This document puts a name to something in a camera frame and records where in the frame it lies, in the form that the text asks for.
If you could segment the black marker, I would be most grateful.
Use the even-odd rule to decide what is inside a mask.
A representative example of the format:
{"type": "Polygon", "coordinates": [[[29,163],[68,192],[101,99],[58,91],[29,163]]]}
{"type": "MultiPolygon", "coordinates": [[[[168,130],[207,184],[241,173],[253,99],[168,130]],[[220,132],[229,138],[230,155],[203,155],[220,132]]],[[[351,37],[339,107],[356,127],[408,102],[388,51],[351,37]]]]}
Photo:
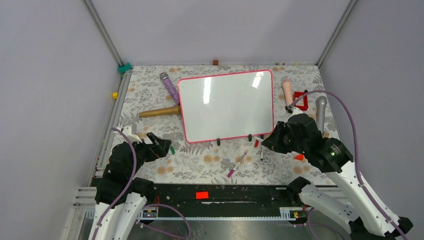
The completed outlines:
{"type": "Polygon", "coordinates": [[[260,161],[263,162],[264,160],[264,147],[261,146],[261,151],[260,151],[260,161]]]}

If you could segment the pink framed whiteboard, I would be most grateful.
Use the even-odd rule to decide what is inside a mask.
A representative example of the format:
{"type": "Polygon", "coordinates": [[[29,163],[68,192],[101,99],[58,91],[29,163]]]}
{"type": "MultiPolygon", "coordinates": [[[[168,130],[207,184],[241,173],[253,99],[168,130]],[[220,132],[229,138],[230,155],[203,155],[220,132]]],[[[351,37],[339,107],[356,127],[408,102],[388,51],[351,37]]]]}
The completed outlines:
{"type": "Polygon", "coordinates": [[[274,130],[268,69],[182,78],[177,83],[188,143],[265,135],[274,130]]]}

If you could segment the orange wedge block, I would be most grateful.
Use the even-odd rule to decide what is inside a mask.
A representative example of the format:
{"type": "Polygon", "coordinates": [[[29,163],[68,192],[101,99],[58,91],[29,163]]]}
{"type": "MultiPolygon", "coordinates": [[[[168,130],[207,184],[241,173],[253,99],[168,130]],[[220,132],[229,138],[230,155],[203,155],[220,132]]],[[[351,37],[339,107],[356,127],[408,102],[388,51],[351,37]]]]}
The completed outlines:
{"type": "Polygon", "coordinates": [[[296,155],[294,159],[298,161],[303,161],[305,159],[305,156],[303,154],[299,154],[299,155],[296,155]]]}

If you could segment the purple glitter microphone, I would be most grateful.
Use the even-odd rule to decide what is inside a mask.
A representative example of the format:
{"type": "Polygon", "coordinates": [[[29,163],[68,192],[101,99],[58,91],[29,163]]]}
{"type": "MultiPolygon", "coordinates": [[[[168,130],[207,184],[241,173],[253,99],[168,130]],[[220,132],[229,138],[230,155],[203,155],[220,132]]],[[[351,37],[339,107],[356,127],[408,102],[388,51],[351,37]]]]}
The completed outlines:
{"type": "Polygon", "coordinates": [[[172,97],[172,99],[175,102],[175,104],[176,105],[180,105],[179,93],[178,93],[176,87],[174,86],[174,84],[172,83],[169,75],[166,72],[162,72],[159,75],[159,78],[163,82],[165,88],[167,89],[168,93],[172,97]]]}

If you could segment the floral table mat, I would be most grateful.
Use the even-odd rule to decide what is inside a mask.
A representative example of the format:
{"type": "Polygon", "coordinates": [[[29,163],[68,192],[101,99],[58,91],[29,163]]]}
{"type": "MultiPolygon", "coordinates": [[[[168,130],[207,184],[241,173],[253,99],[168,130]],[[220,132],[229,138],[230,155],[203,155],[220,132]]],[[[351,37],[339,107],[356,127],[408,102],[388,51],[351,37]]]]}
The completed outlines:
{"type": "Polygon", "coordinates": [[[160,80],[167,73],[174,84],[182,78],[259,70],[258,65],[137,65],[133,68],[120,112],[118,127],[136,126],[141,139],[147,133],[172,141],[175,154],[145,163],[137,177],[155,183],[225,184],[225,185],[287,185],[304,177],[315,185],[331,186],[333,182],[307,159],[294,159],[295,153],[279,154],[254,147],[247,138],[189,143],[185,139],[180,115],[139,118],[139,113],[174,106],[174,101],[160,80]],[[247,153],[231,178],[227,175],[240,157],[247,153]]]}

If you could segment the purple marker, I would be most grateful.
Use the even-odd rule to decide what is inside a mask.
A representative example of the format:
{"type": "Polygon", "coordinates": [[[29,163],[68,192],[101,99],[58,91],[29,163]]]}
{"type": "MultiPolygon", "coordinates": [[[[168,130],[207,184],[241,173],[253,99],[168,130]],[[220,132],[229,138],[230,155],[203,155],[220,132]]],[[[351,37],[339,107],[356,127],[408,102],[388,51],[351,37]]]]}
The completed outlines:
{"type": "Polygon", "coordinates": [[[237,170],[239,165],[242,163],[244,158],[246,157],[247,153],[244,152],[243,155],[239,158],[239,160],[236,162],[235,166],[230,170],[230,172],[227,174],[228,178],[231,178],[231,176],[234,174],[234,172],[237,170]]]}

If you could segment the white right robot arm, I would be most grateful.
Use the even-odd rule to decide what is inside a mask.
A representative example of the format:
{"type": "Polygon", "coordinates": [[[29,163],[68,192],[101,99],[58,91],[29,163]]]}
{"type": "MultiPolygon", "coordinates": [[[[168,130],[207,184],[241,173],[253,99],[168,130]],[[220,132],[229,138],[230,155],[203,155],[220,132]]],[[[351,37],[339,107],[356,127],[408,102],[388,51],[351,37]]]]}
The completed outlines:
{"type": "Polygon", "coordinates": [[[287,185],[287,201],[310,206],[343,227],[353,240],[394,240],[406,237],[413,224],[393,213],[368,186],[353,155],[336,138],[323,137],[313,118],[293,114],[279,121],[262,146],[280,154],[303,154],[308,162],[330,178],[349,201],[342,203],[323,193],[304,177],[287,185]]]}

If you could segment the silver microphone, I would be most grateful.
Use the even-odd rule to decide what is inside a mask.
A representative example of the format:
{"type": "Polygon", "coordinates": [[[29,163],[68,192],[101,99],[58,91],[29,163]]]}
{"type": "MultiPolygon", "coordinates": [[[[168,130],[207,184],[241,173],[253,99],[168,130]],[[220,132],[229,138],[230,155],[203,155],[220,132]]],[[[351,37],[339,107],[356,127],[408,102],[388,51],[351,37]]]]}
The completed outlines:
{"type": "Polygon", "coordinates": [[[320,130],[322,134],[324,134],[325,130],[325,112],[328,104],[328,100],[325,96],[319,96],[316,101],[316,124],[317,128],[320,130]]]}

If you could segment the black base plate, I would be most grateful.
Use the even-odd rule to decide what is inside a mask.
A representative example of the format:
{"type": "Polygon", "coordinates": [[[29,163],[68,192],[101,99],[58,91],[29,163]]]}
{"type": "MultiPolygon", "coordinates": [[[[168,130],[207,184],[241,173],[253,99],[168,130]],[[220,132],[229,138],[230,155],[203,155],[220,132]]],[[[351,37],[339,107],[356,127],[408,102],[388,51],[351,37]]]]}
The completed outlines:
{"type": "Polygon", "coordinates": [[[153,189],[138,219],[296,219],[308,208],[285,185],[154,183],[153,189]]]}

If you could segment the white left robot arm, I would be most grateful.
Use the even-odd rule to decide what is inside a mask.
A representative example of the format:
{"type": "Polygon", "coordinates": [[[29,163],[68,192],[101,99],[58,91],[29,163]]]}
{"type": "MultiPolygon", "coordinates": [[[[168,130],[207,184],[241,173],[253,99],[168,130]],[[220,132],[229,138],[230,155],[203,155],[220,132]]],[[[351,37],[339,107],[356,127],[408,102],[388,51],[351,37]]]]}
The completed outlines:
{"type": "Polygon", "coordinates": [[[167,156],[172,141],[149,132],[150,143],[114,128],[124,142],[113,147],[102,178],[96,185],[91,240],[125,240],[144,206],[155,200],[154,183],[136,177],[144,163],[167,156]]]}

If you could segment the teal block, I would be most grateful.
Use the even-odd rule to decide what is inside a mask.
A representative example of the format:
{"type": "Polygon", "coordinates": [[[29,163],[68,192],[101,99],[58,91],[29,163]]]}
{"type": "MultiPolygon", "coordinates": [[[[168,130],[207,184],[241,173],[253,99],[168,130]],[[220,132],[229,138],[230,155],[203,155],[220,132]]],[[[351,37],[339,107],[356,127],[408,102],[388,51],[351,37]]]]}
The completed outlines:
{"type": "Polygon", "coordinates": [[[120,74],[124,74],[126,71],[131,70],[132,68],[132,65],[128,62],[127,64],[118,67],[117,70],[120,74]]]}

